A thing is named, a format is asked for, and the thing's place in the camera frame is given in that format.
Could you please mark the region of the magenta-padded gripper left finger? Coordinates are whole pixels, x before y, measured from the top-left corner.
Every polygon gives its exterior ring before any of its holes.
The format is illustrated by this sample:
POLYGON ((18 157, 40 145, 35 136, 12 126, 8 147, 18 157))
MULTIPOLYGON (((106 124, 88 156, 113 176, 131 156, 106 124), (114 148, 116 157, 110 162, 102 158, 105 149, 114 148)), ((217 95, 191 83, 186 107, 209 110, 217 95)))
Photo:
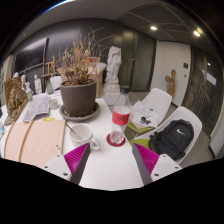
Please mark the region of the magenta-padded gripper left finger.
POLYGON ((65 155, 54 156, 43 166, 43 170, 79 184, 90 152, 90 144, 85 143, 65 155))

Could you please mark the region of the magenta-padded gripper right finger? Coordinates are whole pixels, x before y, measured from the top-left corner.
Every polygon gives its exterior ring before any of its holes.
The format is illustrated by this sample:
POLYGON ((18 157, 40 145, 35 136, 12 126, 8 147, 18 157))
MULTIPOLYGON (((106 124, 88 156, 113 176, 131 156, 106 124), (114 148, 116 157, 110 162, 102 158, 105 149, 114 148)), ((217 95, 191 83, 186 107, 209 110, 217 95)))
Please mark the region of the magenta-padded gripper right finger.
POLYGON ((181 167, 167 154, 158 155, 139 144, 133 144, 132 153, 135 157, 143 185, 181 170, 181 167))

